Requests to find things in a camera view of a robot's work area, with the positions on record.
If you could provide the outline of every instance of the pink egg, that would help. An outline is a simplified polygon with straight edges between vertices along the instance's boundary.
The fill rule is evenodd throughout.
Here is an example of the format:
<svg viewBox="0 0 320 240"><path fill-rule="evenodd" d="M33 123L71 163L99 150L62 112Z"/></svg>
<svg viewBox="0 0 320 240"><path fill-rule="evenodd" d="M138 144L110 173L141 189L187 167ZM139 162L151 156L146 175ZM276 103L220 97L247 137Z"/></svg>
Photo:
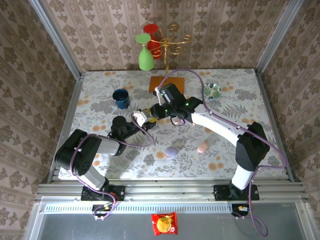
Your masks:
<svg viewBox="0 0 320 240"><path fill-rule="evenodd" d="M198 146L198 152L202 154L205 150L208 149L208 147L209 147L208 143L202 142Z"/></svg>

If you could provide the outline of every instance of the small plate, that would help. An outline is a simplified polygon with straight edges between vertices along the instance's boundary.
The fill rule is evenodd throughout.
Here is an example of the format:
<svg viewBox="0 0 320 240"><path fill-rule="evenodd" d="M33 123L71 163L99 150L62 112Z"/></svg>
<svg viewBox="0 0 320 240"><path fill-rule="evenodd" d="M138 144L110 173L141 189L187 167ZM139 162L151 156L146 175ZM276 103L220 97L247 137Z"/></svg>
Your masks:
<svg viewBox="0 0 320 240"><path fill-rule="evenodd" d="M221 87L214 82L204 83L204 97L207 99L217 99L222 94Z"/></svg>

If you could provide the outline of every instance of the blue mug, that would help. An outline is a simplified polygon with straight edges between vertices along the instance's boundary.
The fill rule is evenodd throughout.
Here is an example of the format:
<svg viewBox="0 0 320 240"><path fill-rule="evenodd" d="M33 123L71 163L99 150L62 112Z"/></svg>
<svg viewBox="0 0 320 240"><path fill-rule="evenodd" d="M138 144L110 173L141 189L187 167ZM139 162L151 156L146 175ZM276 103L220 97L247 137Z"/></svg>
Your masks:
<svg viewBox="0 0 320 240"><path fill-rule="evenodd" d="M130 106L129 93L124 88L115 90L112 94L112 98L116 106L120 109L127 109Z"/></svg>

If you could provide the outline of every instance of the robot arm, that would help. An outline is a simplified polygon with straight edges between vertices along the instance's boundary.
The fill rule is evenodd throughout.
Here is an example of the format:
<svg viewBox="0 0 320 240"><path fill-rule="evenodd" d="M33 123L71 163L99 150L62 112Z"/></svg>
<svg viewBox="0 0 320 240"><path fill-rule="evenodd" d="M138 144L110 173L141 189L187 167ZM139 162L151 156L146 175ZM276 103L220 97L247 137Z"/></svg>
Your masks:
<svg viewBox="0 0 320 240"><path fill-rule="evenodd" d="M156 125L157 120L178 117L181 120L204 126L226 138L236 147L235 160L238 166L230 181L229 189L231 196L237 199L247 188L254 171L270 147L250 134L213 117L206 111L200 99L196 97L186 99L172 83L165 85L156 93L160 104L157 103L149 109L133 112L138 125L148 130ZM247 127L251 132L267 139L259 123L254 122ZM113 139L124 142L139 131L140 129L133 122L127 122L123 116L115 117L108 135L109 139L91 136L84 142L81 152L76 155L73 172L90 187L96 190L102 189L109 181L92 166L95 155L97 153L114 156L122 154L126 146ZM86 135L86 132L79 129L72 133L55 155L58 165L70 170L71 156Z"/></svg>

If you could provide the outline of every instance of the aluminum frame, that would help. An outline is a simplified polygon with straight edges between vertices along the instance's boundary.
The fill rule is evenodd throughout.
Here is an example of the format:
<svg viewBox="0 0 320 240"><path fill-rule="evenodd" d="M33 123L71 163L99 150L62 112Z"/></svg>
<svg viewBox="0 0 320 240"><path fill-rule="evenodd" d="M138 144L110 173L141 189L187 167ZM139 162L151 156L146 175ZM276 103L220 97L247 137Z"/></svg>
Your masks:
<svg viewBox="0 0 320 240"><path fill-rule="evenodd" d="M272 56L276 52L280 42L285 36L289 26L294 20L303 2L303 0L289 1L288 6L286 7L283 15L281 16L280 21L277 24L269 43L263 51L258 64L256 65L256 69L258 70L259 74L262 74L266 69L268 63L270 62Z"/></svg>
<svg viewBox="0 0 320 240"><path fill-rule="evenodd" d="M266 91L264 82L262 80L261 74L259 73L258 70L255 70L255 75L256 75L256 78L257 78L257 81L258 81L258 85L259 85L259 88L260 88L260 92L261 92L261 95L262 95L262 99L263 99L263 102L264 102L264 106L265 106L266 112L267 112L268 117L270 119L270 123L271 123L271 127L272 127L272 131L273 131L273 134L274 134L274 139L275 139L276 145L278 146L279 150L282 153L284 153L284 155L287 157L287 152L285 150L285 146L284 146L282 138L280 136L280 132L279 132L279 129L277 127L277 122L276 122L275 116L273 114L273 111L272 111L272 108L271 108L271 105L270 105L270 101L269 101L269 98L268 98L268 95L267 95L267 91ZM288 174L288 177L289 177L290 181L291 182L295 182L295 177L294 177L294 174L292 172L292 169L291 169L289 163L286 166L286 172Z"/></svg>
<svg viewBox="0 0 320 240"><path fill-rule="evenodd" d="M72 54L69 52L64 40L62 39L60 33L54 25L53 20L50 17L50 14L44 7L44 4L41 0L30 0L31 5L33 6L35 12L39 16L41 22L43 23L45 29L52 38L54 44L56 45L59 53L62 55L65 63L67 64L69 70L72 72L74 78L78 80L80 78L80 70L74 61Z"/></svg>
<svg viewBox="0 0 320 240"><path fill-rule="evenodd" d="M230 204L228 201L215 201L213 185L227 184L229 179L215 180L144 180L144 179L110 179L111 185L126 186L124 202L119 203L123 213L137 213L141 207L165 208L178 206L179 208L187 206L196 206L195 209L188 209L188 213L196 213L199 206L204 208L214 208L215 206L224 206ZM305 193L301 182L290 182L285 179L265 179L258 178L254 181L258 186L260 195L258 204L275 203L295 203L307 239L320 239L318 227L313 217L308 195ZM31 212L24 239L36 240L38 238L44 214L54 214L54 211L47 211L46 207L62 207L63 210L57 210L56 214L81 213L77 211L88 211L93 202L83 202L81 199L82 185L77 181L57 181L52 184L40 184L38 194L35 198L35 204ZM233 201L233 204L242 204L246 201ZM94 204L105 204L103 201L95 201Z"/></svg>
<svg viewBox="0 0 320 240"><path fill-rule="evenodd" d="M75 116L75 112L76 112L76 108L77 108L77 104L78 104L78 100L80 97L80 93L82 90L85 76L86 76L86 73L85 72L82 73L81 77L79 78L78 81L76 81L76 83L74 85L72 96L71 96L70 103L69 103L69 107L68 107L68 110L65 115L62 130L60 133L60 137L59 137L54 155L56 155L56 152L59 150L59 148L68 139L68 137L70 135L70 129L71 129L71 126L72 126L72 123L74 120L74 116ZM52 182L56 168L57 168L57 164L56 164L55 160L53 159L51 167L50 167L49 175L48 175L47 181L46 181L47 184Z"/></svg>

